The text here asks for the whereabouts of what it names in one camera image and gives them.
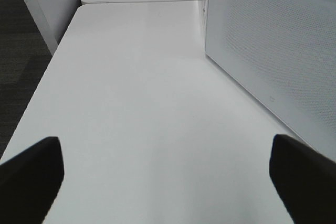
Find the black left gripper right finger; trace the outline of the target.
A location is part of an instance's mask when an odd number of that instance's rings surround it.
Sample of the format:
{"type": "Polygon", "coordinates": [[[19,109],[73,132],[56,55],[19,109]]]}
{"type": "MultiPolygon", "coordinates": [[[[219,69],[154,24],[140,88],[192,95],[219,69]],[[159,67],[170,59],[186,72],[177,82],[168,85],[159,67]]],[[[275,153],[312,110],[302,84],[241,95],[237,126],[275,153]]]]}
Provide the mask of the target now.
{"type": "Polygon", "coordinates": [[[335,223],[335,162],[277,134],[269,176],[294,223],[335,223]]]}

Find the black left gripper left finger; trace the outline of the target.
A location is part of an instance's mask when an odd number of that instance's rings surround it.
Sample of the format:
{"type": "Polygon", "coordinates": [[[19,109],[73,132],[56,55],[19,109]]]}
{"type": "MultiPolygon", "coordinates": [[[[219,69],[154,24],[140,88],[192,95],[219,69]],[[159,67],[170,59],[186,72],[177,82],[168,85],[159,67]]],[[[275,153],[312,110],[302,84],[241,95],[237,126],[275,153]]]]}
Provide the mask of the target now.
{"type": "Polygon", "coordinates": [[[43,223],[64,175],[61,145],[55,136],[1,164],[1,223],[43,223]]]}

